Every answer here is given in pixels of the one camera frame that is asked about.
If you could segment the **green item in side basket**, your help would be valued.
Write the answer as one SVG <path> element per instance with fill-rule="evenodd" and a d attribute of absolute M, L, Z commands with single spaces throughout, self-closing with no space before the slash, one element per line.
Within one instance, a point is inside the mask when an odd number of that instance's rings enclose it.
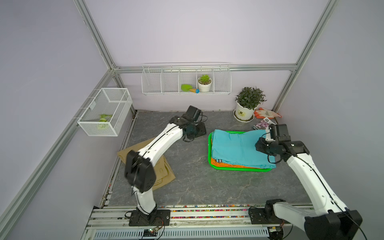
<path fill-rule="evenodd" d="M 99 123 L 97 125 L 98 130 L 106 130 L 110 127 L 110 120 L 113 117 L 113 115 L 106 115 L 102 114 L 100 115 Z"/>

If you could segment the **green toy in shelf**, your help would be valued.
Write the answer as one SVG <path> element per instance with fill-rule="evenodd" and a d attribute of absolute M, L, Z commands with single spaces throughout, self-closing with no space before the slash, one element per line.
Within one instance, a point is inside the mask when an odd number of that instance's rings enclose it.
<path fill-rule="evenodd" d="M 183 92 L 192 92 L 192 93 L 196 93 L 196 94 L 198 94 L 200 92 L 199 89 L 195 89 L 193 86 L 187 85 L 187 84 L 181 85 L 181 90 Z"/>

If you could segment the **large potted green plant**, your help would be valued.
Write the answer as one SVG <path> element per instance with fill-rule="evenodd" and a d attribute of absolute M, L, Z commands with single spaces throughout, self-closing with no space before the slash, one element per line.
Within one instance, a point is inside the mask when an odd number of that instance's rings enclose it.
<path fill-rule="evenodd" d="M 254 119 L 255 110 L 266 101 L 264 91 L 257 87 L 244 87 L 236 96 L 235 119 L 247 123 Z"/>

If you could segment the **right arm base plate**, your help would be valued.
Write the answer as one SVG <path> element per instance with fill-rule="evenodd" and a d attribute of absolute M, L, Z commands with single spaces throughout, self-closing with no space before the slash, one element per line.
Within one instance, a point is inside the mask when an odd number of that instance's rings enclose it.
<path fill-rule="evenodd" d="M 283 219 L 279 219 L 273 209 L 267 208 L 256 208 L 250 207 L 248 209 L 248 214 L 251 219 L 252 225 L 265 225 L 273 224 L 283 226 L 285 224 Z"/>

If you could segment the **orange pants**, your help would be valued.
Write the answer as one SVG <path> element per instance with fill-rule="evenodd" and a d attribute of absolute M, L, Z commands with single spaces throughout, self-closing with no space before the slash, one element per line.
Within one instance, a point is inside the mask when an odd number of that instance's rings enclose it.
<path fill-rule="evenodd" d="M 218 163 L 215 159 L 211 158 L 209 163 L 218 168 L 236 168 L 236 169 L 251 169 L 251 170 L 259 170 L 259 168 L 245 167 L 241 165 L 231 165 L 226 163 Z"/>

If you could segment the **purple flower seed packet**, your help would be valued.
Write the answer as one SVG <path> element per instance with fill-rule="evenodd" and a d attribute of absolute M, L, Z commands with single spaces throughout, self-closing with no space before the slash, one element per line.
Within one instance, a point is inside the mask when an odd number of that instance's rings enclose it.
<path fill-rule="evenodd" d="M 253 125 L 254 130 L 265 130 L 268 129 L 270 125 L 275 125 L 276 123 L 269 119 L 269 118 L 264 118 L 262 119 L 259 123 Z"/>

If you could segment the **khaki folded pants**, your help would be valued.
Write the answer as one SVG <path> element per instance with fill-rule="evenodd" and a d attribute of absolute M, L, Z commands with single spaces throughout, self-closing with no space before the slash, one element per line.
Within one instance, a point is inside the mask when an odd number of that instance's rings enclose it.
<path fill-rule="evenodd" d="M 153 141 L 155 138 L 140 142 L 138 144 L 135 144 L 133 146 L 130 146 L 128 148 L 125 148 L 119 152 L 117 152 L 117 156 L 120 158 L 120 160 L 125 164 L 127 159 L 127 154 L 129 151 L 135 151 L 146 147 L 151 141 Z M 157 164 L 154 167 L 155 174 L 156 174 L 156 182 L 153 185 L 153 191 L 164 187 L 165 185 L 171 183 L 173 180 L 175 180 L 174 172 L 172 171 L 170 164 L 168 163 L 167 159 L 164 155 L 162 155 L 159 160 L 157 161 Z"/>

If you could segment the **teal pants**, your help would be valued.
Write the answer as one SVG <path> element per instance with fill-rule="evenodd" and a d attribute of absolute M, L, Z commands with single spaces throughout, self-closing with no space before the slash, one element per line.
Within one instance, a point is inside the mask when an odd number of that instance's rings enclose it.
<path fill-rule="evenodd" d="M 218 163 L 241 165 L 259 169 L 275 169 L 275 157 L 258 152 L 255 144 L 266 133 L 253 130 L 244 133 L 213 131 L 212 158 Z"/>

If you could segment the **aluminium rail frame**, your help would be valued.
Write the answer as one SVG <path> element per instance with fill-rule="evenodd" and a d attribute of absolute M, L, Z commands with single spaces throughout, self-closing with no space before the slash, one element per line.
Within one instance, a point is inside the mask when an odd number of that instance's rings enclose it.
<path fill-rule="evenodd" d="M 306 240 L 304 231 L 289 221 L 267 223 L 249 211 L 264 210 L 264 204 L 167 205 L 166 226 L 130 226 L 132 206 L 95 209 L 86 224 L 83 240 Z"/>

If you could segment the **small potted succulent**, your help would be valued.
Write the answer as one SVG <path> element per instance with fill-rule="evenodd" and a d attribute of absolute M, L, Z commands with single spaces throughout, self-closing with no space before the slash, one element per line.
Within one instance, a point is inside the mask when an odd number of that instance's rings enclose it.
<path fill-rule="evenodd" d="M 198 78 L 198 90 L 200 93 L 208 93 L 211 89 L 212 79 L 209 75 L 202 75 Z"/>

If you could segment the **orange white work gloves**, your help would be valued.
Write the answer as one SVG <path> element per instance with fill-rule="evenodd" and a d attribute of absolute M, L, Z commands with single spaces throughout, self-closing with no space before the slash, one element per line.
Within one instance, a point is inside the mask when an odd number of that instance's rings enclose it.
<path fill-rule="evenodd" d="M 275 113 L 274 111 L 272 110 L 268 110 L 268 109 L 265 109 L 265 108 L 259 108 L 259 109 L 256 109 L 254 111 L 254 115 L 257 119 L 264 119 L 264 118 L 268 118 L 268 119 L 274 119 L 274 118 L 282 118 L 281 115 L 279 115 L 278 113 Z"/>

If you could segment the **green plastic basket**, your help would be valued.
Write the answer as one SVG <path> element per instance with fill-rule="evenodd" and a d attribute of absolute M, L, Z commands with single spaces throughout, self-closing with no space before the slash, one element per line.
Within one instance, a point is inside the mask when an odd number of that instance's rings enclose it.
<path fill-rule="evenodd" d="M 212 158 L 212 147 L 213 147 L 213 135 L 214 132 L 211 132 L 208 136 L 208 163 L 209 165 L 216 169 L 222 171 L 241 171 L 241 172 L 270 172 L 272 169 L 258 169 L 258 168 L 249 168 L 240 165 L 229 165 L 225 163 L 217 163 L 215 159 Z"/>

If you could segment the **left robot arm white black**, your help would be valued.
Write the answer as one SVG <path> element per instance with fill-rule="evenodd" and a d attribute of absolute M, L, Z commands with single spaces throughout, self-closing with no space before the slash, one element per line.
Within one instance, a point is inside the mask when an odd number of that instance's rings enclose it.
<path fill-rule="evenodd" d="M 137 199 L 137 212 L 145 218 L 154 217 L 157 204 L 153 197 L 153 186 L 156 181 L 155 165 L 160 157 L 176 141 L 192 142 L 195 138 L 206 134 L 203 112 L 189 106 L 182 116 L 171 118 L 165 129 L 145 147 L 127 153 L 125 178 Z"/>

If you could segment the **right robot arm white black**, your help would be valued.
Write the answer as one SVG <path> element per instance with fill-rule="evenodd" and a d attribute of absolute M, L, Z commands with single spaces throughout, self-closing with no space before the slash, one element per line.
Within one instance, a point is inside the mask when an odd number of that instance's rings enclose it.
<path fill-rule="evenodd" d="M 299 209 L 282 199 L 266 201 L 256 212 L 267 221 L 280 219 L 304 231 L 310 240 L 351 240 L 360 231 L 363 218 L 350 210 L 317 169 L 309 149 L 292 141 L 285 124 L 270 125 L 255 144 L 258 152 L 278 156 L 294 171 L 306 190 L 313 212 Z"/>

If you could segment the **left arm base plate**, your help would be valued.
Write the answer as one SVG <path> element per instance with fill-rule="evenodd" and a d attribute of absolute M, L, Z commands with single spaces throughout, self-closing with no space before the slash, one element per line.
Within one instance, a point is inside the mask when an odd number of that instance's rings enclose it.
<path fill-rule="evenodd" d="M 139 211 L 131 211 L 129 217 L 130 227 L 147 227 L 147 226 L 169 226 L 171 220 L 170 210 L 155 209 L 149 215 Z"/>

